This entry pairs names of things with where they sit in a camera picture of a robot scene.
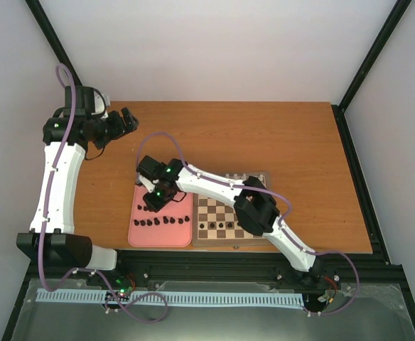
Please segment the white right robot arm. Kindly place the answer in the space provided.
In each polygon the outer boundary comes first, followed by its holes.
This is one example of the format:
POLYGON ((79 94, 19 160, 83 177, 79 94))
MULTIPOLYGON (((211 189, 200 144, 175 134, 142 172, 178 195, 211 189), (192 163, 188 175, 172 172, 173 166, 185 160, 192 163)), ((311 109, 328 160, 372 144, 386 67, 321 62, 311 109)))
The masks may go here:
POLYGON ((146 189, 143 199, 150 211, 159 212, 177 193, 205 195, 232 207, 243 230, 268 239, 298 272, 301 283, 315 285, 323 276, 324 263, 318 253, 291 230, 277 207, 278 195, 257 177, 231 179, 199 169, 185 161, 176 140, 162 131, 141 142, 136 157, 136 180, 146 189), (150 156, 141 156, 144 144, 154 136, 169 138, 178 149, 179 157, 162 163, 150 156))

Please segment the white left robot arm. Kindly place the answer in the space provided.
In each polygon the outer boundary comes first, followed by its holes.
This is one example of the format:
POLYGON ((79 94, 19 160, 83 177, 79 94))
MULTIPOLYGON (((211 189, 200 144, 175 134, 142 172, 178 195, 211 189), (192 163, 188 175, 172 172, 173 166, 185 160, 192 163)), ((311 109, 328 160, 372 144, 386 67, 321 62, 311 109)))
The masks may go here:
POLYGON ((29 231, 18 234, 16 246, 32 264, 103 270, 106 281, 120 286, 127 280, 128 268, 117 261, 117 251, 75 233, 75 192, 88 144, 103 150, 109 142, 136 131, 139 121, 127 108, 103 117, 77 114, 70 119, 67 113, 51 117, 43 127, 41 194, 29 231))

